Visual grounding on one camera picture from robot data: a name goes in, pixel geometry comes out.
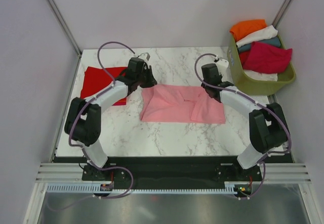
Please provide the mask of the pink t-shirt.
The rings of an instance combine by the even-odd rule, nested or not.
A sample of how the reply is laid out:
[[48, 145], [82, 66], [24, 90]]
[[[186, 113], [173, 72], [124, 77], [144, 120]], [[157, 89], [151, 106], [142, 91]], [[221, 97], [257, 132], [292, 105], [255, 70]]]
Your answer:
[[142, 90], [143, 122], [225, 124], [223, 104], [202, 87], [159, 84]]

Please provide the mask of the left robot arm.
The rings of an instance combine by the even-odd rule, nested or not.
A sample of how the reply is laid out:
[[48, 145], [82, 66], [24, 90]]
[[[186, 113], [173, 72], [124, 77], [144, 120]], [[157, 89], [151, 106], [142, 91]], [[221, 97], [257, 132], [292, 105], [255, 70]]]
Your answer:
[[146, 55], [132, 57], [125, 71], [98, 93], [85, 99], [76, 97], [71, 101], [64, 126], [64, 132], [69, 135], [68, 143], [71, 147], [82, 149], [88, 162], [94, 166], [94, 175], [100, 180], [106, 180], [111, 175], [111, 168], [106, 164], [108, 156], [99, 140], [102, 113], [119, 100], [127, 98], [138, 87], [157, 85]]

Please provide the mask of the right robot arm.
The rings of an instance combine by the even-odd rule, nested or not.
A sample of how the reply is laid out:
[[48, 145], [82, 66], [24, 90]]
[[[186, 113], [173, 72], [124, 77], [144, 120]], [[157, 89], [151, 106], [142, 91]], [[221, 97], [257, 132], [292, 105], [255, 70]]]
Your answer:
[[248, 119], [250, 143], [237, 156], [231, 171], [235, 179], [244, 180], [250, 175], [250, 168], [260, 163], [269, 152], [289, 141], [289, 131], [282, 108], [278, 103], [257, 103], [231, 82], [222, 81], [215, 64], [206, 64], [201, 70], [201, 86], [207, 94]]

